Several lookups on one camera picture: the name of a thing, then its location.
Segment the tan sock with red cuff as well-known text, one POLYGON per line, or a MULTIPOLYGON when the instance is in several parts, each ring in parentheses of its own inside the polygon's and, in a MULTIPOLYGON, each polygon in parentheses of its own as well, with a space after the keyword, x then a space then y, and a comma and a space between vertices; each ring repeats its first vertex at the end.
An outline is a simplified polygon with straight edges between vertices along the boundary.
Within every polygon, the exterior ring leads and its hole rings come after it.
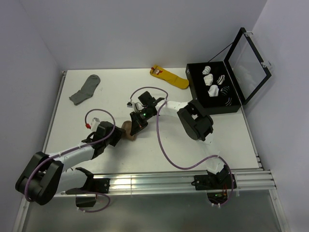
POLYGON ((125 121, 121 128, 125 131, 122 134, 122 139, 130 140, 130 141, 135 141, 136 140, 136 135, 130 135, 131 129, 132 129, 132 122, 131 121, 125 121))

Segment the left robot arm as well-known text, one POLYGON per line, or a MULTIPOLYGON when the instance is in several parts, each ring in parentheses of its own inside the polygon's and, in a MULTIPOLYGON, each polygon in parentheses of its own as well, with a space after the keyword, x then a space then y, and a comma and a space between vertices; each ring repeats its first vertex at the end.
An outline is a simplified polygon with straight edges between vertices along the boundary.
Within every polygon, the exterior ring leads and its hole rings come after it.
POLYGON ((98 180, 94 174, 78 164, 93 160, 107 146, 116 146, 125 134, 108 121, 102 121, 81 143, 53 154, 35 153, 18 178, 15 189, 30 202, 45 205, 55 194, 107 194, 110 180, 98 180))

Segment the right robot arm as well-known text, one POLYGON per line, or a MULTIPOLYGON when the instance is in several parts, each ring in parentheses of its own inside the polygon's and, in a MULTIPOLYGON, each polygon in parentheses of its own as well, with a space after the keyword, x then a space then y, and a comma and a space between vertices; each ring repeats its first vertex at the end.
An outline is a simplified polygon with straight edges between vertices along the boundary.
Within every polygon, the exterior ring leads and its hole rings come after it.
POLYGON ((157 140, 166 160, 179 170, 191 170, 206 162, 210 185, 216 189, 220 188, 225 183, 226 177, 231 175, 231 171, 226 161, 218 153, 209 155, 192 166, 181 167, 168 157, 160 138, 159 117, 165 115, 178 118, 190 139, 200 142, 202 145, 211 145, 208 137, 213 133, 213 119, 201 103, 198 100, 169 101, 168 96, 155 99, 148 91, 142 93, 138 99, 139 102, 133 102, 130 97, 126 104, 127 107, 132 108, 130 135, 134 136, 142 131, 148 126, 148 120, 155 117, 157 140))

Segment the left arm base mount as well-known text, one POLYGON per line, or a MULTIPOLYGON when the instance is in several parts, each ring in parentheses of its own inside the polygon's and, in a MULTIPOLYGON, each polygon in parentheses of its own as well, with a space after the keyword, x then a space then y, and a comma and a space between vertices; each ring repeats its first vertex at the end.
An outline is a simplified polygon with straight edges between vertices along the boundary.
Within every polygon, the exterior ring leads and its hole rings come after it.
POLYGON ((67 195, 93 194, 92 197, 76 197, 75 203, 79 208, 91 208, 95 206, 98 196, 109 192, 110 179, 92 179, 87 181, 81 188, 72 188, 65 193, 67 195))

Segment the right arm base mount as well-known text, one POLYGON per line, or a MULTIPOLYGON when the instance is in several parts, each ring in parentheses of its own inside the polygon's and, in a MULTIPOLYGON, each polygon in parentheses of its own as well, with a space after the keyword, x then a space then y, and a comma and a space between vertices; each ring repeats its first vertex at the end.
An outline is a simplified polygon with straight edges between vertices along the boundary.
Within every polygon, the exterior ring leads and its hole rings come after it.
POLYGON ((191 185, 195 187, 195 190, 217 190, 223 191, 237 186, 235 183, 235 176, 230 173, 207 173, 201 175, 195 175, 194 180, 191 182, 191 185))

